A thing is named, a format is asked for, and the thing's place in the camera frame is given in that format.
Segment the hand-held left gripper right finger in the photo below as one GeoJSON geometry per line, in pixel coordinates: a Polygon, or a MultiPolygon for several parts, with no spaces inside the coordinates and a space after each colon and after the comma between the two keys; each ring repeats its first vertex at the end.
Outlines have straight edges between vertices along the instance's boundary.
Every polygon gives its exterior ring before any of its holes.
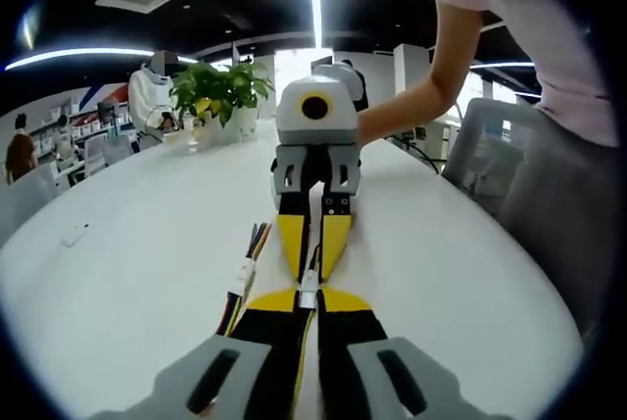
{"type": "Polygon", "coordinates": [[[318,292],[318,377],[326,419],[504,419],[466,400],[456,375],[390,338],[362,298],[318,292]]]}

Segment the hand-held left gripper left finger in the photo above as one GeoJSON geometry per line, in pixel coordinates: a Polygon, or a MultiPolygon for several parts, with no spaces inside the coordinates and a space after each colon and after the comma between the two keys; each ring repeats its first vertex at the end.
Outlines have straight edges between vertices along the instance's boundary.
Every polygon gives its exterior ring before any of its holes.
{"type": "Polygon", "coordinates": [[[289,419],[298,371],[293,290],[249,305],[231,335],[212,335],[164,368],[152,392],[94,419],[289,419]]]}

